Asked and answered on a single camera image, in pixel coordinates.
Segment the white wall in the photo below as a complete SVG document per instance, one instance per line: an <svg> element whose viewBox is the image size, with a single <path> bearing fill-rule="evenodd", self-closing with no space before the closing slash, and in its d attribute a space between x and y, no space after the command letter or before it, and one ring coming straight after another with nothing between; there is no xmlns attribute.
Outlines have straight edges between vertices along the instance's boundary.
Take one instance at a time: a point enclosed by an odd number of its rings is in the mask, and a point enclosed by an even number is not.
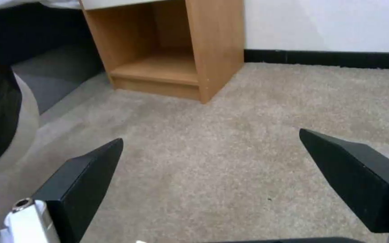
<svg viewBox="0 0 389 243"><path fill-rule="evenodd" d="M389 52L389 0L245 0L247 49Z"/></svg>

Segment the cabinet shelf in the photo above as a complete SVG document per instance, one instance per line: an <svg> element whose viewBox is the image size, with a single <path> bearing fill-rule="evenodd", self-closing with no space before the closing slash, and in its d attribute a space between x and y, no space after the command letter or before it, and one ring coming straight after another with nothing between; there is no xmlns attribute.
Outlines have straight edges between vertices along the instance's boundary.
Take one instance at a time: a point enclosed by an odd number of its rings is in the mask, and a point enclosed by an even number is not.
<svg viewBox="0 0 389 243"><path fill-rule="evenodd" d="M193 51L188 48L162 49L125 63L110 72L112 77L199 86Z"/></svg>

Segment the white bed sheet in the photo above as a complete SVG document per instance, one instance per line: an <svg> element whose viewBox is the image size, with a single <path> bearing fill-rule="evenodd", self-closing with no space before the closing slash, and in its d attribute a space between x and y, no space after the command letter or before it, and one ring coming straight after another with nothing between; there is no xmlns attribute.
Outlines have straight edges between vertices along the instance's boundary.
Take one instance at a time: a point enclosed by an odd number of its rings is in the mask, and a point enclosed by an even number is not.
<svg viewBox="0 0 389 243"><path fill-rule="evenodd" d="M52 7L52 8L68 8L68 9L80 9L78 0L0 0L0 8L8 8L24 3L35 3Z"/></svg>

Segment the wooden bedside cabinet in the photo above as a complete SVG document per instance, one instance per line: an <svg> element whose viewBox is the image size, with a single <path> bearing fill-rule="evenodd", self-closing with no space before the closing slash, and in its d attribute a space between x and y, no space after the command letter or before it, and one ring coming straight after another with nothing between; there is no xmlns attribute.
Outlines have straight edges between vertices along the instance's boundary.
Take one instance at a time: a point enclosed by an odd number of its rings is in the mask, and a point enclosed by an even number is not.
<svg viewBox="0 0 389 243"><path fill-rule="evenodd" d="M243 0L81 0L116 89L207 103L244 63Z"/></svg>

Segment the carpet floor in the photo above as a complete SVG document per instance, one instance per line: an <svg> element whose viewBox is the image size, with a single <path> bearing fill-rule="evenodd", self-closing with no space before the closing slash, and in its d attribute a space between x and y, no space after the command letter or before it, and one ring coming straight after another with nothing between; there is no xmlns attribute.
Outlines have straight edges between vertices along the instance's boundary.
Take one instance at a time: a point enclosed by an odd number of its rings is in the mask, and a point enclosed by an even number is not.
<svg viewBox="0 0 389 243"><path fill-rule="evenodd" d="M101 74L42 115L31 150L0 177L0 218L65 160L122 137L123 155L84 243L328 236L384 243L386 235L370 233L327 184L299 128L389 157L389 70L248 63L206 105L113 90Z"/></svg>

